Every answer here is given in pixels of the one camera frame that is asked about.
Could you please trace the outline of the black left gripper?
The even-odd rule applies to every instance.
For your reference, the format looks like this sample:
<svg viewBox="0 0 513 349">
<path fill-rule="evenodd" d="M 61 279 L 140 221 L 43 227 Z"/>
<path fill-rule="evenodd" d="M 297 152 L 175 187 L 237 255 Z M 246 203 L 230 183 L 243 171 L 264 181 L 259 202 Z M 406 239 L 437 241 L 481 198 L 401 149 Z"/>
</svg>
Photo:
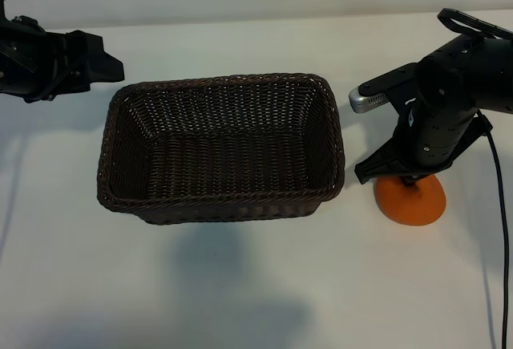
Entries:
<svg viewBox="0 0 513 349">
<path fill-rule="evenodd" d="M 104 51 L 103 38 L 75 30 L 47 32 L 26 16 L 1 17 L 1 93 L 27 103 L 125 80 L 123 63 Z"/>
</svg>

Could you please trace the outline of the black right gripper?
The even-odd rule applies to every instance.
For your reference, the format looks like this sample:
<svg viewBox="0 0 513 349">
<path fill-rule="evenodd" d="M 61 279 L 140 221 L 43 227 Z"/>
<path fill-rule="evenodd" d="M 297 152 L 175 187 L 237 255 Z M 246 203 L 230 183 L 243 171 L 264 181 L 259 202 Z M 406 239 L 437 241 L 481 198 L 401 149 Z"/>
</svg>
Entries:
<svg viewBox="0 0 513 349">
<path fill-rule="evenodd" d="M 427 177 L 449 168 L 454 160 L 479 137 L 492 129 L 490 121 L 478 110 L 452 111 L 433 108 L 417 98 L 406 106 L 394 130 L 394 141 L 386 141 L 378 150 L 354 167 L 364 185 L 377 177 L 402 178 L 402 196 L 419 199 L 417 177 Z"/>
</svg>

